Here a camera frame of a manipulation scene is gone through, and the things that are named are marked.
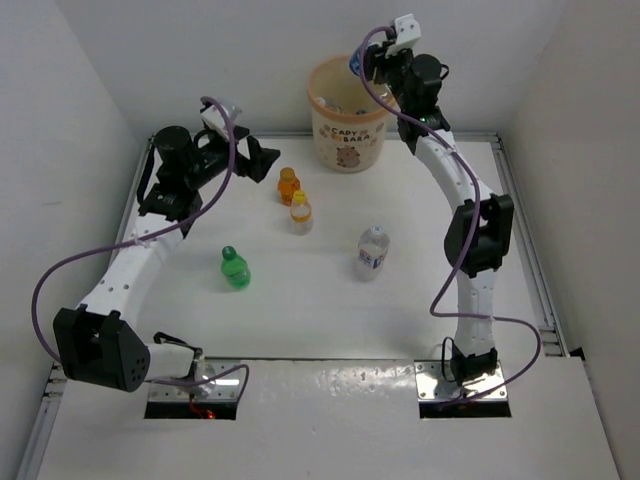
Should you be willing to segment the blue label Pocari bottle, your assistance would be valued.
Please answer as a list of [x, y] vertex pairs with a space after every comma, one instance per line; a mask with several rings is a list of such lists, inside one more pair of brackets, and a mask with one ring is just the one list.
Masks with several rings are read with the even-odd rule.
[[361, 48], [358, 47], [357, 49], [355, 49], [353, 51], [353, 53], [351, 54], [349, 60], [348, 60], [348, 68], [349, 71], [356, 77], [360, 76], [360, 53], [361, 53]]

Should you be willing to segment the yellow cap small bottle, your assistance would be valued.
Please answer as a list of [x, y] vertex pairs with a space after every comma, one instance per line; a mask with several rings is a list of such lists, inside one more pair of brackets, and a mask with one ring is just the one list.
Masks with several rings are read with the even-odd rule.
[[290, 205], [292, 230], [298, 235], [309, 233], [313, 227], [313, 213], [308, 196], [304, 190], [296, 190]]

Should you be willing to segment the clear bottle orange blue label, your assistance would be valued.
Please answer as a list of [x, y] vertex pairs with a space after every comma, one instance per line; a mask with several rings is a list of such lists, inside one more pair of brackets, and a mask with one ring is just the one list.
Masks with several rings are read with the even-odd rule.
[[390, 238], [381, 225], [372, 225], [361, 234], [356, 259], [356, 271], [361, 280], [373, 280], [380, 273], [389, 246]]

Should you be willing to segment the clear bottle QR cap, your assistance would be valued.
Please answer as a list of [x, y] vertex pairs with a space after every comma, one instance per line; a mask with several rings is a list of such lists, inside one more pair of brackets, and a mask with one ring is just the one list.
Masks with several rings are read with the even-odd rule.
[[324, 97], [317, 97], [316, 102], [324, 109], [332, 111], [338, 114], [345, 114], [346, 111], [337, 103], [332, 100], [327, 100]]

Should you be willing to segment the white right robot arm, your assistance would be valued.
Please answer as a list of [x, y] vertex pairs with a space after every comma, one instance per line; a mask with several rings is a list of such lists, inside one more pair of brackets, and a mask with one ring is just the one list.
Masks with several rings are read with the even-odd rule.
[[409, 48], [393, 51], [389, 41], [361, 47], [353, 55], [355, 71], [368, 87], [385, 85], [397, 102], [401, 140], [431, 172], [452, 211], [444, 252], [452, 272], [458, 307], [449, 368], [458, 385], [495, 372], [493, 289], [509, 251], [514, 203], [498, 195], [474, 173], [458, 151], [450, 125], [437, 102], [447, 65]]

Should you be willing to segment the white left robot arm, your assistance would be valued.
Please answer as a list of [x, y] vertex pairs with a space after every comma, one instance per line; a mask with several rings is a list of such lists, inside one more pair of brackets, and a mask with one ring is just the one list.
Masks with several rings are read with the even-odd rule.
[[151, 139], [136, 192], [130, 237], [93, 290], [53, 321], [67, 378], [133, 392], [145, 382], [192, 388], [201, 349], [162, 333], [150, 343], [135, 325], [163, 264], [205, 208], [200, 190], [218, 175], [261, 182], [281, 153], [264, 148], [244, 127], [225, 138], [206, 128], [196, 135], [165, 127]]

